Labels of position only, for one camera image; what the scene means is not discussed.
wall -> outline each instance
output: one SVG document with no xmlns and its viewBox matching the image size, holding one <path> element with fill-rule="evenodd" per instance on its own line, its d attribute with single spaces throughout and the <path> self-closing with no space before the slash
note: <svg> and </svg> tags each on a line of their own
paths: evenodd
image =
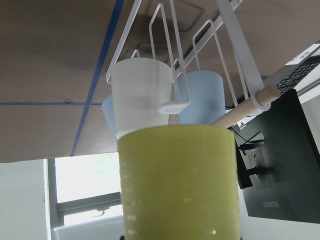
<svg viewBox="0 0 320 240">
<path fill-rule="evenodd" d="M 302 104 L 314 140 L 320 147 L 320 95 Z M 239 189 L 241 235 L 243 240 L 318 240 L 320 224 L 248 216 Z"/>
<path fill-rule="evenodd" d="M 47 239 L 44 161 L 0 163 L 0 239 Z"/>
</svg>

cup rack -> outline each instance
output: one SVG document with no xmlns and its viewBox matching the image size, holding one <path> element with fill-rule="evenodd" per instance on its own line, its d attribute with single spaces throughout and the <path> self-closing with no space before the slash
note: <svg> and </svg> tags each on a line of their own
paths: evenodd
<svg viewBox="0 0 320 240">
<path fill-rule="evenodd" d="M 275 85 L 265 86 L 261 75 L 259 73 L 256 62 L 252 56 L 249 45 L 245 39 L 241 26 L 237 20 L 237 17 L 234 13 L 234 10 L 243 0 L 215 0 L 217 7 L 220 12 L 220 16 L 212 21 L 211 19 L 207 20 L 202 27 L 197 31 L 195 36 L 199 34 L 199 32 L 210 23 L 209 29 L 205 32 L 205 34 L 201 37 L 201 39 L 195 43 L 193 38 L 193 50 L 183 58 L 181 45 L 180 45 L 180 37 L 178 32 L 178 26 L 175 25 L 175 36 L 178 45 L 178 53 L 179 53 L 179 67 L 175 70 L 176 79 L 184 73 L 185 68 L 190 64 L 190 62 L 196 58 L 197 65 L 199 66 L 199 60 L 197 58 L 197 53 L 205 46 L 205 44 L 209 41 L 209 39 L 214 36 L 215 42 L 218 47 L 218 51 L 220 54 L 221 62 L 225 71 L 225 75 L 227 78 L 227 82 L 231 91 L 232 100 L 234 102 L 234 108 L 223 115 L 221 118 L 212 123 L 214 126 L 220 126 L 224 128 L 228 128 L 235 124 L 236 122 L 242 120 L 247 116 L 255 116 L 263 113 L 264 111 L 268 111 L 271 107 L 271 102 L 280 97 L 280 92 Z M 135 0 L 127 19 L 126 25 L 122 32 L 119 43 L 116 47 L 115 53 L 112 57 L 110 65 L 105 74 L 107 83 L 111 83 L 110 75 L 112 67 L 117 63 L 122 48 L 125 44 L 125 41 L 128 37 L 132 24 L 136 18 L 139 7 L 141 5 L 142 0 Z M 174 0 L 170 0 L 170 6 L 172 11 L 173 23 L 177 24 L 175 9 L 174 9 Z M 233 86 L 229 77 L 229 72 L 227 69 L 227 65 L 224 61 L 223 53 L 220 47 L 217 30 L 222 25 L 225 24 L 230 42 L 233 46 L 233 52 L 235 56 L 235 60 L 238 67 L 238 72 L 240 75 L 240 81 L 243 89 L 243 93 L 245 96 L 245 101 L 238 105 L 235 93 L 233 91 Z M 135 54 L 139 57 L 139 51 L 134 51 L 132 56 Z"/>
</svg>

window pane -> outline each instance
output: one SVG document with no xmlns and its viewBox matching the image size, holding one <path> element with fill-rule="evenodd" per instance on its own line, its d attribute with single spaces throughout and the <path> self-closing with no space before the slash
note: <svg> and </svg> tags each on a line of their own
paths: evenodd
<svg viewBox="0 0 320 240">
<path fill-rule="evenodd" d="M 57 202 L 120 192 L 117 152 L 55 159 Z"/>
<path fill-rule="evenodd" d="M 64 225 L 70 226 L 74 224 L 87 223 L 87 222 L 91 222 L 99 219 L 107 219 L 111 217 L 122 216 L 123 215 L 122 205 L 111 206 L 109 209 L 104 211 L 103 215 L 101 214 L 102 214 L 102 211 L 91 210 L 91 211 L 84 211 L 84 212 L 79 212 L 75 214 L 65 215 Z"/>
</svg>

window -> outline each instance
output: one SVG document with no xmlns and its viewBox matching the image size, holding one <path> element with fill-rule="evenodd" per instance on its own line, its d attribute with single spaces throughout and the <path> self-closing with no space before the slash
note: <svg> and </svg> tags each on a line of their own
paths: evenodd
<svg viewBox="0 0 320 240">
<path fill-rule="evenodd" d="M 123 214 L 117 152 L 47 162 L 52 229 Z"/>
</svg>

black monitor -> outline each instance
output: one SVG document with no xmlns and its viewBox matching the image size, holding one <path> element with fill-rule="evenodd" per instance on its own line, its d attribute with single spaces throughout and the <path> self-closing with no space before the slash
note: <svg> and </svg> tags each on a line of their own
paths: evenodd
<svg viewBox="0 0 320 240">
<path fill-rule="evenodd" d="M 235 137 L 252 174 L 253 186 L 242 190 L 248 215 L 320 224 L 320 155 L 297 92 L 286 92 L 239 134 L 248 140 Z"/>
</svg>

